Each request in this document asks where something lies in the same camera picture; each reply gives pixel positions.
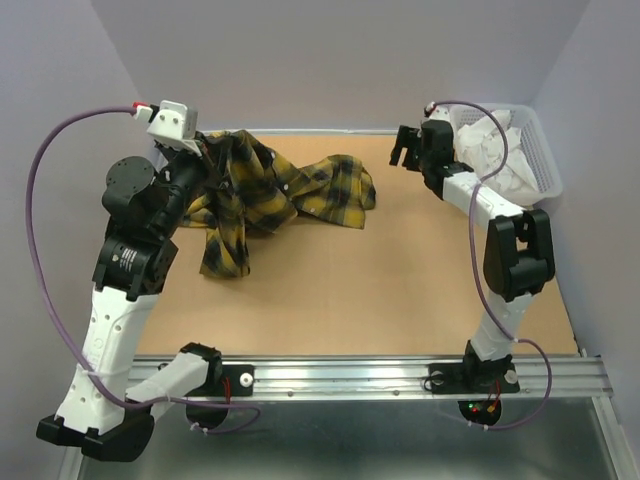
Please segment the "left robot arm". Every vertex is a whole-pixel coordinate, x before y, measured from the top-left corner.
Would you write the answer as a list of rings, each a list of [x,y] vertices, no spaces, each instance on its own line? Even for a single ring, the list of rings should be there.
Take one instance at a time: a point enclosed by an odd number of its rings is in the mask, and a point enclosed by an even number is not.
[[[106,175],[102,205],[109,221],[92,277],[82,359],[61,406],[36,431],[41,440],[78,447],[99,461],[136,460],[172,400],[195,390],[210,394],[222,384],[220,352],[189,343],[156,374],[127,386],[142,330],[178,252],[171,237],[211,172],[194,140],[156,147],[167,160],[162,169],[131,156]]]

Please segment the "yellow plaid long sleeve shirt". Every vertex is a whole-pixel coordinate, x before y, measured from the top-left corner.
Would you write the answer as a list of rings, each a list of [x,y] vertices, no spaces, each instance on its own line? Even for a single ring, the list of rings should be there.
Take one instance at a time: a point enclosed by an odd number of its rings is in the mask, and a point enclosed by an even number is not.
[[[200,274],[242,278],[251,272],[247,234],[274,234],[300,214],[362,229],[376,206],[373,178],[346,154],[297,167],[246,130],[200,137],[216,167],[193,200],[183,225],[206,231]]]

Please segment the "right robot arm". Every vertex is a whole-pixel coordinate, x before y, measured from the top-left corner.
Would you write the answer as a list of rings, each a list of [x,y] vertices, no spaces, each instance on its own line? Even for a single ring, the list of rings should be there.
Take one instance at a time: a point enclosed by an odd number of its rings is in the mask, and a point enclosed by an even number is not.
[[[512,362],[518,331],[535,295],[555,275],[548,215],[526,210],[483,185],[456,160],[454,131],[444,120],[399,127],[390,154],[393,166],[418,172],[439,199],[467,214],[470,227],[486,232],[484,258],[473,261],[484,313],[457,363],[432,363],[425,387],[441,395],[518,391]]]

